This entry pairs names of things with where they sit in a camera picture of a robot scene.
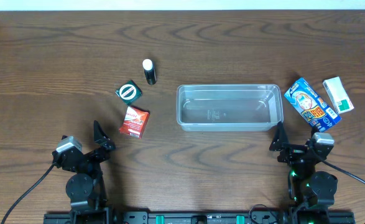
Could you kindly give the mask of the red medicine packet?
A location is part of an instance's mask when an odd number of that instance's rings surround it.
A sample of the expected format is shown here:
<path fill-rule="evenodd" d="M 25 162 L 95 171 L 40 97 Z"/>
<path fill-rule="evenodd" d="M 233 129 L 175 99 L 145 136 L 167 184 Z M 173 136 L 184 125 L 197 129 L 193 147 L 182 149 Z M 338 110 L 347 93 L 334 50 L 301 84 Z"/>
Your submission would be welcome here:
<path fill-rule="evenodd" d="M 122 126 L 119 128 L 121 134 L 127 134 L 141 139 L 146 128 L 150 113 L 139 108 L 128 106 Z"/>

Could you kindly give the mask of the blue fever patch box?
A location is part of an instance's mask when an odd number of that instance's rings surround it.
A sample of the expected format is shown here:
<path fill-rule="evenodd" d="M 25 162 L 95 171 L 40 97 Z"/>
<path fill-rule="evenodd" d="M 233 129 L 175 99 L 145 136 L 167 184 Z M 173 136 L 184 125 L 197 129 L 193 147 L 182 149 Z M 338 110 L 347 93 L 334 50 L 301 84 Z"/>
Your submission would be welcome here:
<path fill-rule="evenodd" d="M 341 121 L 335 112 L 309 85 L 299 78 L 284 94 L 286 100 L 316 131 L 325 132 Z"/>

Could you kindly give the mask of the green Zam-Buk box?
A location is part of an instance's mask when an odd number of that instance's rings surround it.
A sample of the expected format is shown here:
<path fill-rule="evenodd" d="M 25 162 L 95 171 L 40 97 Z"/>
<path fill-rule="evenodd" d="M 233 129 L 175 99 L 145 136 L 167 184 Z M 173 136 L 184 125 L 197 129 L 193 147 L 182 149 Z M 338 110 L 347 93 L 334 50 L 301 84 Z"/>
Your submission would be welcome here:
<path fill-rule="evenodd" d="M 129 80 L 115 90 L 115 94 L 126 104 L 131 105 L 142 96 L 141 89 L 132 81 Z"/>

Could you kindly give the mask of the white green medicine box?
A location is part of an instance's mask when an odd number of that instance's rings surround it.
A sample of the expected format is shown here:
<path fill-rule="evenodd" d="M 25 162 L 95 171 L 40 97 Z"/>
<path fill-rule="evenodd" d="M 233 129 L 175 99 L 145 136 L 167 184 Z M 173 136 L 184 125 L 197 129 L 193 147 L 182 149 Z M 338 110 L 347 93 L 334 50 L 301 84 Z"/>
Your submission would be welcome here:
<path fill-rule="evenodd" d="M 324 80 L 323 86 L 338 114 L 346 113 L 354 109 L 340 77 Z"/>

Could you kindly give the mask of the dark bottle white cap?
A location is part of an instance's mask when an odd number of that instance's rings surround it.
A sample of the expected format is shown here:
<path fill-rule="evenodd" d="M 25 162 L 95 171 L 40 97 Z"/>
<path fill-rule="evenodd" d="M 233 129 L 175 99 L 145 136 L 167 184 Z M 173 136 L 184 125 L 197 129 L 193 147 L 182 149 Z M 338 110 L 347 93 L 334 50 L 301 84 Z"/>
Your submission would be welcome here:
<path fill-rule="evenodd" d="M 142 66 L 148 84 L 154 85 L 157 82 L 157 76 L 153 61 L 147 58 L 142 62 Z"/>

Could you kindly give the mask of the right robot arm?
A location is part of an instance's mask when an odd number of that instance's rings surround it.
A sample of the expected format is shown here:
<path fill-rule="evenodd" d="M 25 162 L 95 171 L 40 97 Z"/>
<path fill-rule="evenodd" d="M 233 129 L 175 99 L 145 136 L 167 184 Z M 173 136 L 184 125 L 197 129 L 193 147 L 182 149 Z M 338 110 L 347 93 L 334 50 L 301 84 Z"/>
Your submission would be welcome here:
<path fill-rule="evenodd" d="M 294 204 L 278 215 L 278 223 L 330 223 L 328 207 L 335 202 L 338 179 L 315 166 L 326 160 L 335 140 L 328 133 L 312 130 L 304 145 L 289 142 L 282 122 L 277 123 L 270 151 L 290 167 L 287 177 L 289 198 Z"/>

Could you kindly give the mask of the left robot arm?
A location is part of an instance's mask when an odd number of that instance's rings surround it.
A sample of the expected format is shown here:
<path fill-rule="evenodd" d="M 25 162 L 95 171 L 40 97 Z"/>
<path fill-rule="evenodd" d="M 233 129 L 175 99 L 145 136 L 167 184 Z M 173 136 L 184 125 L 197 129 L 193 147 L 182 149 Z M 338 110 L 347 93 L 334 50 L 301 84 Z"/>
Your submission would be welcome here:
<path fill-rule="evenodd" d="M 71 223 L 113 222 L 113 209 L 107 206 L 101 163 L 110 159 L 116 146 L 97 121 L 93 123 L 93 139 L 99 147 L 86 154 L 73 136 L 63 136 L 52 152 L 55 167 L 74 173 L 65 187 L 70 199 Z"/>

